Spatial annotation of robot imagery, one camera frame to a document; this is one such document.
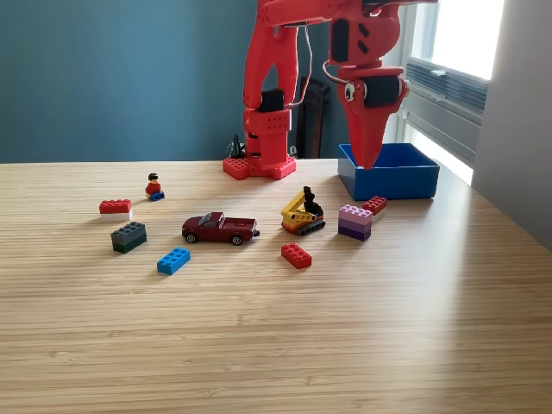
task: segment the toy car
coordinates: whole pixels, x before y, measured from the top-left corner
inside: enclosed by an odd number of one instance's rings
[[[182,226],[182,236],[189,243],[231,242],[239,246],[243,241],[258,237],[257,221],[252,218],[228,218],[223,213],[209,213],[192,217]]]

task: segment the red robot arm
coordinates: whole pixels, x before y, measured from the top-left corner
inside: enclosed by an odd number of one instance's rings
[[[245,160],[226,159],[224,171],[237,179],[295,171],[287,156],[287,133],[298,80],[298,27],[329,22],[328,78],[338,85],[348,120],[348,132],[358,166],[377,160],[389,116],[397,112],[409,91],[401,67],[380,60],[400,36],[401,4],[438,0],[258,0],[257,18],[246,62],[243,115]],[[278,90],[263,91],[271,66],[279,74]],[[339,66],[337,77],[326,67]]]

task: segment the white wall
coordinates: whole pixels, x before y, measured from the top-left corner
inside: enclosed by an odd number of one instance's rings
[[[474,188],[552,249],[552,0],[505,0]]]

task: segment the window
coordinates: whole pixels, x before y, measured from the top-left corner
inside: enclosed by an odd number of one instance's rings
[[[440,0],[408,8],[403,66],[411,94],[398,141],[409,140],[410,126],[474,165],[503,6],[504,0]]]
[[[489,80],[504,0],[441,0],[416,12],[411,56]]]

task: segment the excavator track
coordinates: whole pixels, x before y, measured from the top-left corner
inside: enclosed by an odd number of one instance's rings
[[[310,233],[314,233],[317,230],[321,230],[326,225],[325,221],[317,220],[312,223],[308,223],[305,226],[299,227],[295,230],[296,235],[309,235]]]

